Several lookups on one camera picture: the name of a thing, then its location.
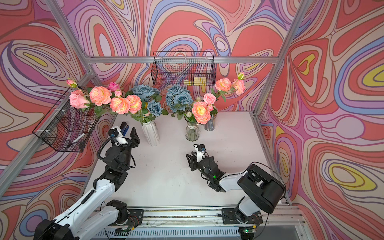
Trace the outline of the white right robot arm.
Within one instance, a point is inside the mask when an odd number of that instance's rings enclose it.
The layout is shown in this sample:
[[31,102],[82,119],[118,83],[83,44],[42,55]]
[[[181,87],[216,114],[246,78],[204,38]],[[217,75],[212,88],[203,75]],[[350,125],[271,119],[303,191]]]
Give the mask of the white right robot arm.
[[235,208],[224,208],[219,217],[223,224],[263,223],[261,212],[271,214],[284,197],[286,188],[275,177],[252,162],[246,170],[236,174],[221,171],[214,157],[204,154],[199,157],[196,152],[186,154],[191,171],[199,171],[208,186],[219,193],[242,190],[245,196]]

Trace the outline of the clear ribbed glass vase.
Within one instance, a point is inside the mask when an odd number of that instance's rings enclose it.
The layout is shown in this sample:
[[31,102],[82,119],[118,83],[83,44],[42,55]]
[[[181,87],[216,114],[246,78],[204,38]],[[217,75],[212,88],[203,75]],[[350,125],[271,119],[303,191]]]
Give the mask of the clear ribbed glass vase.
[[187,122],[185,137],[190,142],[195,142],[200,138],[199,124],[197,122]]

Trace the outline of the pink peony flower branch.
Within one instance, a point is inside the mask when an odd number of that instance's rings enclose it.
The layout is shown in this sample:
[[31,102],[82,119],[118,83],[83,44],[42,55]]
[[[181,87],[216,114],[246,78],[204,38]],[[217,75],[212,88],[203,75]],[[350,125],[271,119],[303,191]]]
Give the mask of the pink peony flower branch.
[[85,90],[81,89],[76,81],[72,79],[66,80],[67,85],[72,90],[82,90],[85,93],[86,98],[90,101],[90,106],[87,109],[77,109],[82,112],[90,112],[93,110],[94,114],[97,117],[100,117],[105,112],[108,112],[108,104],[112,99],[112,92],[105,87],[93,87],[89,91],[87,88]]

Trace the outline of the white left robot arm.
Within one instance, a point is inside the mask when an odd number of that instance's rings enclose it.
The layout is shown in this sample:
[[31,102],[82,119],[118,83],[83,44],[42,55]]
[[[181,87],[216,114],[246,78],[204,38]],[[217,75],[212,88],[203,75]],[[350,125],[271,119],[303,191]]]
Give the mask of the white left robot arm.
[[93,182],[92,188],[78,201],[53,220],[43,220],[36,227],[35,240],[90,240],[109,225],[127,226],[134,230],[143,222],[143,210],[129,210],[126,203],[111,200],[105,203],[125,182],[128,171],[136,167],[132,149],[141,142],[136,128],[126,138],[127,124],[112,127],[109,137],[97,152],[97,158],[106,165],[104,172]]

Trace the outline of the white ribbed ceramic vase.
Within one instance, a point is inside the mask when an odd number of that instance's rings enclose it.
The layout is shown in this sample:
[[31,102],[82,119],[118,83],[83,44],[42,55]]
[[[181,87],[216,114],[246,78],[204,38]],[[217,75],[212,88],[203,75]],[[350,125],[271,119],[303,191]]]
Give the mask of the white ribbed ceramic vase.
[[160,143],[160,137],[154,121],[143,123],[142,130],[150,146],[155,147]]

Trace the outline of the light pink rose stem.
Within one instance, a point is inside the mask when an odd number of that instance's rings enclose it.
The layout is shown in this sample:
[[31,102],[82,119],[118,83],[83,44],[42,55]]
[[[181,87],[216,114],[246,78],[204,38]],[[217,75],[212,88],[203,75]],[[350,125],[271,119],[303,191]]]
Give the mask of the light pink rose stem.
[[71,92],[70,106],[75,109],[87,109],[90,106],[90,101],[86,98],[85,93],[82,90],[75,90]]

